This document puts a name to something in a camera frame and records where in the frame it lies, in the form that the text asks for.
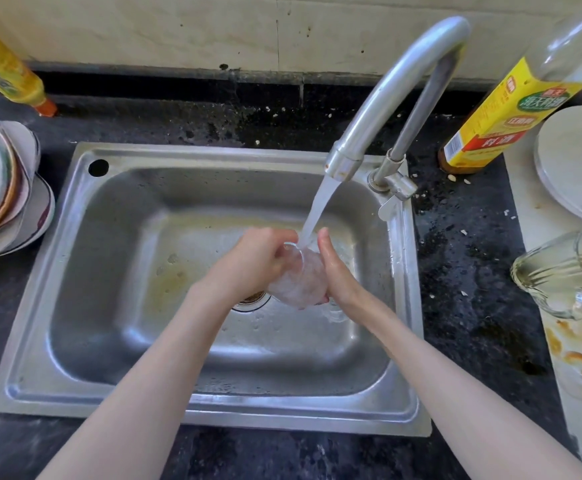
black countertop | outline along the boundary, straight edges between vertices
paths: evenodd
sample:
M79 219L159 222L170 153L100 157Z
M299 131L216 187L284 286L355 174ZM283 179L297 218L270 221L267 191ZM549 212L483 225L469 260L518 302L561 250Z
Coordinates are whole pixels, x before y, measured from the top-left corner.
M246 96L228 91L228 104L57 96L53 119L0 97L0 119L20 121L38 135L39 172L58 194L78 141L327 152L368 92L315 86L298 98L284 86L252 86ZM214 95L221 100L224 92ZM205 94L197 99L215 100ZM467 184L463 177L448 180L435 160L478 100L474 93L445 96L408 156L420 186L413 201L424 337L576 452L538 309L508 273L524 247L504 161L467 177ZM389 120L369 153L383 154L394 143L406 114ZM0 357L38 248L0 258ZM0 479L35 478L80 423L0 414ZM401 438L182 426L163 478L207 477L467 478L435 427L430 438Z

glass mug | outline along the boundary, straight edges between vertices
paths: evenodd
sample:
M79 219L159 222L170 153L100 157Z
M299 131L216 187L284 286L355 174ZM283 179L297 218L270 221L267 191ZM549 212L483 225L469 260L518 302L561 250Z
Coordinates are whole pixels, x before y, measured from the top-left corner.
M511 277L551 315L582 319L582 229L519 256Z
M269 285L267 292L298 309L323 303L328 283L319 253L309 248L300 249L294 242L285 242L280 256L287 261L288 268Z

bottle label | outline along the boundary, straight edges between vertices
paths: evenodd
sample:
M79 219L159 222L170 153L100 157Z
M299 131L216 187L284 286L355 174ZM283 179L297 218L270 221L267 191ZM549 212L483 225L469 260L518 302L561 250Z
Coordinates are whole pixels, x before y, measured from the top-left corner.
M535 79L522 58L446 144L446 161L485 166L580 90L582 82Z

red cap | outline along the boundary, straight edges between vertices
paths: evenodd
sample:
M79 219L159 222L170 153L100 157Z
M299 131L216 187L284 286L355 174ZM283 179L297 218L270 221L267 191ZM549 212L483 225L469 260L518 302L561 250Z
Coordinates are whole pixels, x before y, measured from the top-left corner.
M48 118L52 118L57 112L57 106L49 98L46 98L42 104L38 104L34 108L40 113L40 116L46 116Z

yellow bottle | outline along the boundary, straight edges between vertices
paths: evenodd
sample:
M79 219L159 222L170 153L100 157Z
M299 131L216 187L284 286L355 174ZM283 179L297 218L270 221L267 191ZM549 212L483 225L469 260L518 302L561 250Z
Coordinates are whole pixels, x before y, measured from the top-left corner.
M448 173L474 173L582 90L582 10L537 39L438 153Z
M55 103L47 99L42 80L0 41L0 92L13 102L29 104L42 116L55 115Z

